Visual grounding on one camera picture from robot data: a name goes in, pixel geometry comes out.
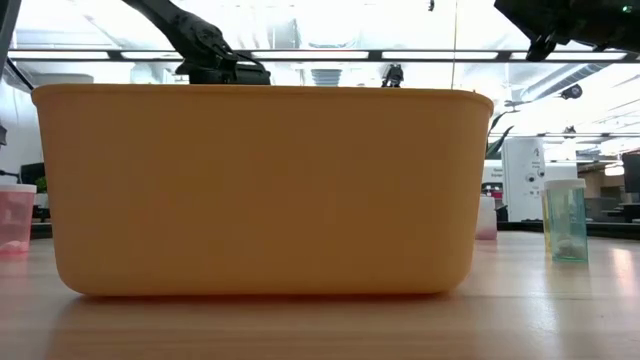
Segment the grey ribbed vent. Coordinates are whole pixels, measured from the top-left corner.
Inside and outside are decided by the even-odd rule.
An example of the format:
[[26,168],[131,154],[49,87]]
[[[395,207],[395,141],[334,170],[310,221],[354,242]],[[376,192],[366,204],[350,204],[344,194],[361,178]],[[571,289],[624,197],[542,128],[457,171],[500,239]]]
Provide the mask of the grey ribbed vent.
[[315,86],[337,87],[340,84],[341,69],[312,69],[311,78]]

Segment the small black device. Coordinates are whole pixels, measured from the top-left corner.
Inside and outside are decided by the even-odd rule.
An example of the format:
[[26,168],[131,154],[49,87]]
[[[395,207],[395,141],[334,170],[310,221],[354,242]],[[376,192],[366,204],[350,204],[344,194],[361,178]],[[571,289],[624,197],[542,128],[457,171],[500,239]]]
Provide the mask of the small black device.
[[404,81],[404,71],[400,64],[390,64],[382,77],[383,88],[400,88]]

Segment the low white cabinet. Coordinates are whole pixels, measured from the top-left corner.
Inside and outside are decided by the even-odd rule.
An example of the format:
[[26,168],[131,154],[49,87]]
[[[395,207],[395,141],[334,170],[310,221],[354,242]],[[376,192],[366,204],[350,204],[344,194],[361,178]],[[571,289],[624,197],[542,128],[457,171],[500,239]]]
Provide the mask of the low white cabinet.
[[545,180],[566,180],[578,178],[578,165],[576,163],[546,163]]

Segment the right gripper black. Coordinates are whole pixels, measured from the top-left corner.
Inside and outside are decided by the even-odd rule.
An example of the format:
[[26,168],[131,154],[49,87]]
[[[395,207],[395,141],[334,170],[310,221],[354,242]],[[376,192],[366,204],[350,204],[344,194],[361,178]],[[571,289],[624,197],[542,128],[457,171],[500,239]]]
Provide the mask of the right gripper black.
[[494,7],[514,24],[530,45],[526,61],[543,61],[571,35],[574,0],[495,0]]

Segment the pink translucent medicine bottle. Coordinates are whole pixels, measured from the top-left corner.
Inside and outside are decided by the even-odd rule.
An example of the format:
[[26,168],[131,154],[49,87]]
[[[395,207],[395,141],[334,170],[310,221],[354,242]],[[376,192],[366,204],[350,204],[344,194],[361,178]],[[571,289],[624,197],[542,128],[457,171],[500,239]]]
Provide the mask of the pink translucent medicine bottle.
[[491,196],[481,195],[475,228],[475,239],[496,240],[497,233],[495,199]]
[[36,191],[30,184],[0,185],[0,255],[29,250]]

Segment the black monitor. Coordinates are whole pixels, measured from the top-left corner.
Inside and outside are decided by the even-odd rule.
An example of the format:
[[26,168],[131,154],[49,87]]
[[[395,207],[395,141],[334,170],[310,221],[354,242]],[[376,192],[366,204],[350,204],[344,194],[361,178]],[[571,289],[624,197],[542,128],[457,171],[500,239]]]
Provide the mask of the black monitor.
[[625,192],[640,193],[640,153],[624,153],[621,160]]
[[46,177],[44,163],[38,162],[21,165],[19,177],[23,184],[36,185],[39,179]]

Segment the long ceiling light fixture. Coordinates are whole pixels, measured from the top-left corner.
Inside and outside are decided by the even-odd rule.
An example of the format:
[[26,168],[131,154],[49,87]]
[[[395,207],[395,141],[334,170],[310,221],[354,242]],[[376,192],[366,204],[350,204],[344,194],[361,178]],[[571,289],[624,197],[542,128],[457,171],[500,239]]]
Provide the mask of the long ceiling light fixture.
[[[240,50],[250,59],[264,62],[420,62],[420,63],[523,63],[522,50]],[[60,50],[14,49],[8,52],[14,61],[27,62],[178,62],[175,51],[162,50]],[[547,63],[640,63],[640,55],[623,51],[558,51],[549,55]]]

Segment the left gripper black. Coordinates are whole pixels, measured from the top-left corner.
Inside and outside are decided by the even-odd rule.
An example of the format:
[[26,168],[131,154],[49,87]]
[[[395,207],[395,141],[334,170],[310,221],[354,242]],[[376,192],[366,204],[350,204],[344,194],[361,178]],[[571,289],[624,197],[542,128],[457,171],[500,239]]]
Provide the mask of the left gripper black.
[[183,61],[177,75],[189,77],[190,84],[270,84],[270,72],[258,64],[236,63],[232,69],[199,67]]

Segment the teal translucent medicine bottle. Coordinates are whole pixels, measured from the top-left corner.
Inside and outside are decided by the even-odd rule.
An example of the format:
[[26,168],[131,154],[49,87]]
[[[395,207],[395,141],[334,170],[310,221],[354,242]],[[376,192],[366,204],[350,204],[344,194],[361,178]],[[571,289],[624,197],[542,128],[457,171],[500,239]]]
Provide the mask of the teal translucent medicine bottle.
[[548,200],[554,261],[587,262],[588,236],[584,179],[550,180],[544,184]]

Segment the yellow plastic bin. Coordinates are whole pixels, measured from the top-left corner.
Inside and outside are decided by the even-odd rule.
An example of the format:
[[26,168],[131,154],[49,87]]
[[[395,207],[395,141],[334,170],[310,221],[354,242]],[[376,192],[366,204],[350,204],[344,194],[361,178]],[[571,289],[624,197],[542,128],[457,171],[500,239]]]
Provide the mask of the yellow plastic bin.
[[464,90],[36,88],[55,259],[92,296],[428,294],[471,268]]

